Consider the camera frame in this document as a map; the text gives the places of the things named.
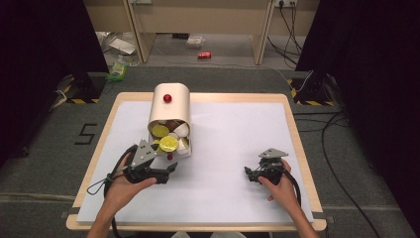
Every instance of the cylindrical container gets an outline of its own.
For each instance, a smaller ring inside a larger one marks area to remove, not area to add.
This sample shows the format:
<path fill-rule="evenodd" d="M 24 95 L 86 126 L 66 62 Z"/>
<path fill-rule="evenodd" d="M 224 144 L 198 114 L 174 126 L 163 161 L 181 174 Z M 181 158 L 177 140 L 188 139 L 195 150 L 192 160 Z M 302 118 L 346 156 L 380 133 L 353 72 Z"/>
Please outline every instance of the cylindrical container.
<path fill-rule="evenodd" d="M 210 59 L 211 58 L 211 52 L 204 52 L 197 54 L 199 59 Z"/>
<path fill-rule="evenodd" d="M 150 141 L 159 140 L 159 157 L 174 158 L 191 155 L 191 114 L 189 89 L 182 83 L 161 83 L 155 88 L 149 117 Z M 169 136 L 178 143 L 182 138 L 189 139 L 189 145 L 170 147 L 163 140 Z"/>

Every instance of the yellow lid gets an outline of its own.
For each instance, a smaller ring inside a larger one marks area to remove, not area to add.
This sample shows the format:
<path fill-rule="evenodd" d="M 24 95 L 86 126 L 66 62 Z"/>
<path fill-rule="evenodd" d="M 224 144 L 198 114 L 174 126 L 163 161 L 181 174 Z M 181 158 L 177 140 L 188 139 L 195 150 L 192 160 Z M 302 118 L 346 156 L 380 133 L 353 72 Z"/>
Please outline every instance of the yellow lid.
<path fill-rule="evenodd" d="M 152 134 L 156 137 L 162 138 L 167 136 L 167 134 L 169 134 L 169 129 L 167 129 L 167 127 L 162 126 L 162 125 L 155 125 L 152 128 Z"/>
<path fill-rule="evenodd" d="M 159 147 L 165 152 L 172 152 L 178 148 L 178 141 L 171 136 L 166 136 L 160 139 Z"/>

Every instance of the black curtain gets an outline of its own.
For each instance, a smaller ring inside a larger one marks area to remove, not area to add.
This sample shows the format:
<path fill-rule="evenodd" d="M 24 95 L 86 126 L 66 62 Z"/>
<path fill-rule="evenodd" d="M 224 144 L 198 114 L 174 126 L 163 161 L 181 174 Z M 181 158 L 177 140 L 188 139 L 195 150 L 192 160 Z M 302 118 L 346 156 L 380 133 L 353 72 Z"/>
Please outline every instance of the black curtain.
<path fill-rule="evenodd" d="M 30 144 L 65 76 L 88 80 L 108 67 L 83 1 L 3 0 L 0 9 L 1 166 Z"/>
<path fill-rule="evenodd" d="M 340 22 L 342 16 L 354 18 Z M 417 0 L 321 0 L 298 63 L 299 70 L 335 76 L 368 159 L 418 236 L 419 65 Z"/>

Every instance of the red ball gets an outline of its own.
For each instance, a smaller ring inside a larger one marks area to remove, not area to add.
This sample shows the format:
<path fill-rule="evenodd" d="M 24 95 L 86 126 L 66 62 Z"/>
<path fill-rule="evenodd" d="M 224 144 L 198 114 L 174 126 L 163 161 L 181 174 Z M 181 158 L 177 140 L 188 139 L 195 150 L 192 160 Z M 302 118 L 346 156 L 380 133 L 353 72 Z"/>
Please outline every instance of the red ball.
<path fill-rule="evenodd" d="M 169 103 L 170 101 L 172 101 L 172 97 L 169 94 L 165 94 L 163 97 L 163 101 Z"/>

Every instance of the red can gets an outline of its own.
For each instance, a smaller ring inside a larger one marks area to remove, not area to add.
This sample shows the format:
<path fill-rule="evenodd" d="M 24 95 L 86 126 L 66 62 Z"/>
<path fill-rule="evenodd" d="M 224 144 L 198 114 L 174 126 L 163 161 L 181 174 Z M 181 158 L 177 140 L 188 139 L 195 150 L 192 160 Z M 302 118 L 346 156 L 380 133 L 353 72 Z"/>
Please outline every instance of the red can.
<path fill-rule="evenodd" d="M 210 59 L 211 58 L 211 52 L 199 53 L 198 58 L 199 59 Z"/>

